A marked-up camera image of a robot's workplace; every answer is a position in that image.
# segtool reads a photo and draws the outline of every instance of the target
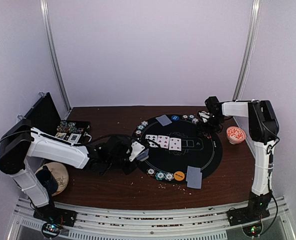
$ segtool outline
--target brown wooden tabletop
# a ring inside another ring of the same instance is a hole
[[[90,134],[131,135],[137,125],[163,114],[196,114],[205,107],[196,106],[126,106],[75,107],[69,120],[90,121]],[[219,134],[223,157],[220,166],[202,181],[202,189],[184,184],[159,182],[136,169],[130,175],[122,170],[109,170],[104,176],[67,166],[69,184],[54,201],[96,208],[123,210],[168,210],[208,207],[248,200],[254,175],[254,158],[244,141],[232,145],[225,131],[237,126],[233,119],[225,122]]]

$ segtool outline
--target patterned bowl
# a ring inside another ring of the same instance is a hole
[[[231,144],[239,144],[246,139],[246,133],[236,126],[228,127],[227,138]]]

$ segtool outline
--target poker chip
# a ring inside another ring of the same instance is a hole
[[[197,118],[194,118],[193,120],[192,120],[192,123],[193,124],[197,124],[199,122],[199,119],[197,119]]]
[[[151,177],[154,177],[156,174],[156,171],[153,169],[153,168],[149,168],[147,170],[147,175],[151,176]]]
[[[172,173],[167,173],[165,179],[166,179],[167,181],[171,181],[171,180],[174,179],[174,176],[173,176]]]
[[[176,122],[179,120],[179,117],[177,115],[173,115],[171,119]]]
[[[157,174],[156,174],[156,179],[158,180],[158,181],[161,181],[161,180],[163,180],[165,178],[165,174],[163,173],[163,172],[158,172]]]
[[[136,136],[137,136],[137,137],[141,136],[141,133],[142,133],[142,132],[141,132],[140,130],[136,130]]]
[[[144,129],[144,126],[139,125],[139,126],[137,127],[137,129],[140,130],[140,131],[142,131],[142,130]]]
[[[174,179],[175,179],[175,180],[177,180],[177,181],[182,181],[182,180],[184,180],[184,178],[185,178],[185,175],[184,175],[183,172],[181,172],[181,171],[176,171],[176,172],[174,173]]]
[[[144,127],[146,127],[148,124],[149,124],[149,123],[148,123],[147,121],[143,121],[143,122],[141,123],[141,125],[144,126]]]

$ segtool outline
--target dark blue mug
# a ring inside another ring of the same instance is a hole
[[[58,182],[55,180],[54,176],[46,165],[44,165],[43,168],[36,173],[36,176],[49,194],[52,195],[56,193],[59,187]]]

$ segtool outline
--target playing card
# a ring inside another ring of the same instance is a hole
[[[181,151],[181,139],[177,137],[171,137],[169,150]]]
[[[153,140],[155,142],[157,142],[158,140],[158,136],[157,135],[151,135],[151,134],[147,134],[146,135],[146,139],[150,139]],[[154,144],[153,142],[149,142],[150,147],[152,148],[157,148],[158,146],[156,144]]]
[[[169,147],[169,139],[170,139],[170,137],[168,137],[168,136],[159,135],[159,136],[158,136],[157,143],[158,143],[163,149],[168,149],[168,147]]]

